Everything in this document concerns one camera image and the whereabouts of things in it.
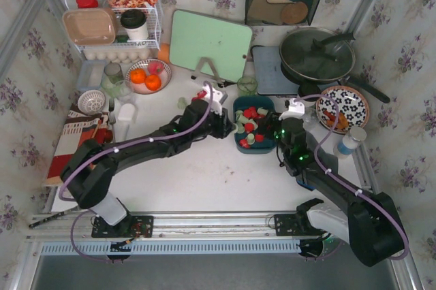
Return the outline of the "green coffee capsule lone bottom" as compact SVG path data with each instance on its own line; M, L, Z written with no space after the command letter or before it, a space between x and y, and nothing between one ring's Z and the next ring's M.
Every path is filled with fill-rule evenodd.
M237 110L235 112L235 120L238 120L241 115L243 115L243 111L242 110Z

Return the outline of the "red coffee capsule bottom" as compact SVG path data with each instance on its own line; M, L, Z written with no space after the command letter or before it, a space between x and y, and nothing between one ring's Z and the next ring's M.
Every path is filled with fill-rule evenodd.
M246 139L241 139L238 143L242 148L250 148L250 145Z

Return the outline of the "teal plastic storage basket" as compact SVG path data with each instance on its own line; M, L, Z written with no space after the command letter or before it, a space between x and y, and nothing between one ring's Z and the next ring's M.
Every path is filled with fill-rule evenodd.
M268 113L275 112L275 105L273 101L267 97L263 96L244 96L244 97L238 97L234 103L233 103L233 111L234 111L234 122L236 124L239 123L238 120L235 120L235 112L237 110L246 110L250 107L258 108L265 108L268 110ZM248 133L244 132L242 134L238 134L237 132L234 135L234 141L236 143L237 149L244 153L244 154L266 154L271 152L275 147L276 143L274 140L267 138L265 133L259 132L259 120L264 118L265 116L259 115L259 114L253 114L252 118L250 118L251 123L254 124L254 131L252 132L254 135L261 134L264 136L263 142L255 142L254 144L250 145L250 148L242 148L239 146L239 141L241 139L246 139Z

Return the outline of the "blue cloth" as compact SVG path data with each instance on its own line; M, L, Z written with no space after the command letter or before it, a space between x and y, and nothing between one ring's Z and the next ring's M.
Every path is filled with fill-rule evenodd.
M303 188L305 188L305 189L308 189L308 190L310 190L310 191L315 190L315 187L313 187L313 186L307 184L307 182L304 181L303 179L298 179L298 178L297 178L296 181L297 181L297 183L298 183L301 187L303 187Z

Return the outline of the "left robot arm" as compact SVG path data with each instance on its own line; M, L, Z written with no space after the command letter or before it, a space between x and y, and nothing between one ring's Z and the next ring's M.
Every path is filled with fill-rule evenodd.
M130 213L109 192L117 173L146 161L179 155L208 136L224 139L233 132L234 125L223 106L228 96L209 84L203 91L205 96L194 99L182 115L148 135L113 144L94 139L83 142L61 172L59 199L94 212L111 227L126 223Z

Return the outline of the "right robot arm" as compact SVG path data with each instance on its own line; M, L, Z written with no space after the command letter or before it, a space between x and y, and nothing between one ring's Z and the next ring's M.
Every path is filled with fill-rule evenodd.
M322 145L311 148L303 127L305 107L292 98L283 113L269 112L264 126L268 138L276 141L280 162L297 183L327 197L342 216L319 202L305 211L310 226L322 229L349 244L356 258L371 267L385 260L402 260L409 254L409 240L392 198L370 193L338 175L320 157Z

